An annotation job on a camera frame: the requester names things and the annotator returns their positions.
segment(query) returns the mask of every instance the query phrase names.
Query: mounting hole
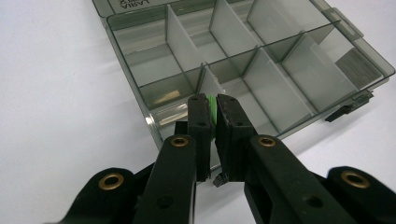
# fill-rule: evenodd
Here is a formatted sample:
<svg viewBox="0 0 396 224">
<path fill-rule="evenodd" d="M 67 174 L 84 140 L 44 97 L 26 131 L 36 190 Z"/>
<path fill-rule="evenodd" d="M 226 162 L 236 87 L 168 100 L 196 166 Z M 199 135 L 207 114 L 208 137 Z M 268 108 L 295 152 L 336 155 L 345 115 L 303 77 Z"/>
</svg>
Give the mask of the mounting hole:
<svg viewBox="0 0 396 224">
<path fill-rule="evenodd" d="M 172 206 L 174 199 L 171 196 L 162 196 L 157 199 L 157 206 L 160 209 L 167 209 Z"/>
<path fill-rule="evenodd" d="M 370 182 L 367 178 L 354 171 L 344 171 L 341 173 L 341 178 L 349 185 L 359 189 L 367 189 L 370 187 Z"/>
<path fill-rule="evenodd" d="M 174 139 L 172 139 L 171 144 L 174 147 L 184 147 L 189 143 L 189 140 L 187 140 L 187 138 L 184 137 L 175 137 Z"/>
<path fill-rule="evenodd" d="M 116 189 L 121 184 L 123 183 L 123 176 L 120 175 L 119 173 L 111 173 L 108 175 L 105 175 L 100 181 L 99 181 L 99 188 L 104 189 L 104 190 L 112 190 Z"/>
<path fill-rule="evenodd" d="M 316 195 L 312 195 L 312 194 L 305 195 L 303 197 L 303 200 L 306 204 L 308 204 L 311 207 L 320 208 L 323 206 L 322 200 Z"/>
<path fill-rule="evenodd" d="M 276 144 L 276 141 L 269 137 L 261 137 L 259 138 L 259 143 L 264 147 L 273 147 Z"/>
</svg>

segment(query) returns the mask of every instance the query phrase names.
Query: brass insert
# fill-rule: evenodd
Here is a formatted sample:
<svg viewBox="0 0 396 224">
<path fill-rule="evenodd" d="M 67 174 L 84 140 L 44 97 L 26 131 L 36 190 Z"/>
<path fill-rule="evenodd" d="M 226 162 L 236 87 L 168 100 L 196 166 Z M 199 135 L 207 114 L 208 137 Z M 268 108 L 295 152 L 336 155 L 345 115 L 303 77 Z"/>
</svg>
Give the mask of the brass insert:
<svg viewBox="0 0 396 224">
<path fill-rule="evenodd" d="M 118 174 L 118 173 L 111 173 L 108 175 L 105 175 L 100 181 L 99 181 L 99 188 L 104 189 L 104 190 L 112 190 L 116 189 L 121 184 L 123 183 L 123 176 Z"/>
<path fill-rule="evenodd" d="M 273 147 L 276 144 L 276 141 L 269 137 L 261 137 L 259 138 L 259 143 L 264 147 Z"/>
<path fill-rule="evenodd" d="M 174 139 L 172 139 L 171 144 L 174 147 L 184 147 L 189 143 L 189 140 L 187 140 L 187 138 L 184 137 L 175 137 Z"/>
<path fill-rule="evenodd" d="M 344 171 L 341 173 L 341 178 L 343 178 L 343 180 L 349 185 L 359 189 L 367 189 L 370 187 L 370 182 L 366 177 L 353 171 Z"/>
</svg>

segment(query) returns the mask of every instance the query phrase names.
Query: transparent plastic box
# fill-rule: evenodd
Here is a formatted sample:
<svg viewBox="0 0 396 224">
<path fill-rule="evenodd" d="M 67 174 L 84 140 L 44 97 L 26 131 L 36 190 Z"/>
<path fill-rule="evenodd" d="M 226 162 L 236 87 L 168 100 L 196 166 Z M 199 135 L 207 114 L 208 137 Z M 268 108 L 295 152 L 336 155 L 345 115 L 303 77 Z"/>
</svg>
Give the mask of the transparent plastic box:
<svg viewBox="0 0 396 224">
<path fill-rule="evenodd" d="M 322 0 L 93 2 L 159 148 L 197 93 L 235 97 L 258 133 L 283 138 L 368 103 L 395 73 Z"/>
</svg>

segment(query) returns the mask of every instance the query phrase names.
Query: plastic storage box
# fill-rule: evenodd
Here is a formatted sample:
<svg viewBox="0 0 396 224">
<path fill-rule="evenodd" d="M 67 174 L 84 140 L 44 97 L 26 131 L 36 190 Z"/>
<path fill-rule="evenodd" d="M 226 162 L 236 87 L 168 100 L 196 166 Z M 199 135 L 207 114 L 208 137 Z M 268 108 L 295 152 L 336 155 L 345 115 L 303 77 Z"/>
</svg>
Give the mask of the plastic storage box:
<svg viewBox="0 0 396 224">
<path fill-rule="evenodd" d="M 237 98 L 258 133 L 283 138 L 368 103 L 395 73 L 322 0 L 93 2 L 158 147 L 196 93 Z"/>
</svg>

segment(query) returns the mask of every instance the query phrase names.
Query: white tabletop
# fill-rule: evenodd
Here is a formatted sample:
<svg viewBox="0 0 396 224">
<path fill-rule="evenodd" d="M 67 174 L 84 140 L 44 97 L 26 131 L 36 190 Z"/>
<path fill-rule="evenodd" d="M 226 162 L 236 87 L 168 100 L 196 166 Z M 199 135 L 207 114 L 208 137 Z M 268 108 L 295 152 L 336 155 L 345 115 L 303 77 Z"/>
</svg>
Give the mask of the white tabletop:
<svg viewBox="0 0 396 224">
<path fill-rule="evenodd" d="M 328 0 L 396 66 L 396 2 Z M 158 150 L 91 1 L 0 6 L 0 223 L 62 219 L 96 173 Z M 308 169 L 362 169 L 396 190 L 396 78 L 370 104 L 285 139 Z M 198 186 L 196 223 L 254 223 L 243 184 Z"/>
</svg>

